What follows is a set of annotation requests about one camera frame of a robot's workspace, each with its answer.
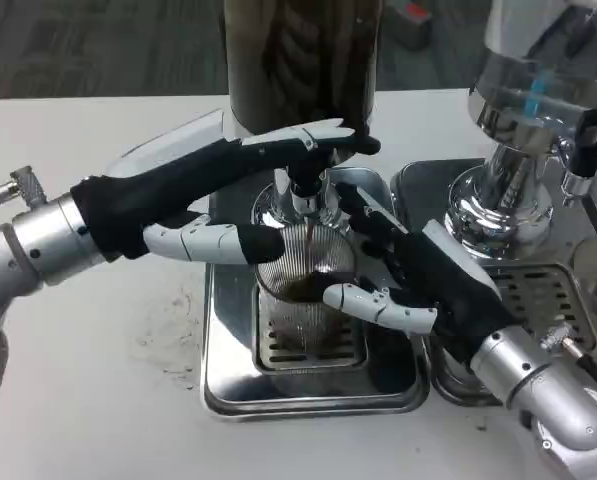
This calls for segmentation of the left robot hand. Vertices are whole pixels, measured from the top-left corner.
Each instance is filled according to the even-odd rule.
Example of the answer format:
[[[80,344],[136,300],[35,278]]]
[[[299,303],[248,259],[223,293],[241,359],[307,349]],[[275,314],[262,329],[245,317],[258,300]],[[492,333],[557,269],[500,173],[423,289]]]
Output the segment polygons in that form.
[[[264,225],[217,224],[189,206],[266,170],[286,168],[306,197],[335,152],[374,155],[379,141],[333,118],[229,140],[216,110],[124,154],[106,175],[70,190],[98,251],[109,261],[148,253],[182,261],[257,265],[285,243]]]

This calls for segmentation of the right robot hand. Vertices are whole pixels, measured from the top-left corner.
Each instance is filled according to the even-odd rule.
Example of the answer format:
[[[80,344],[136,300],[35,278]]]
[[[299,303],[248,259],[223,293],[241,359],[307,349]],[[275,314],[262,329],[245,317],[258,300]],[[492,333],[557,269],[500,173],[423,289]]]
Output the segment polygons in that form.
[[[336,281],[323,290],[325,305],[407,335],[433,334],[465,365],[487,337],[515,325],[492,279],[437,221],[410,231],[361,187],[335,189],[363,252],[382,261],[398,286]]]

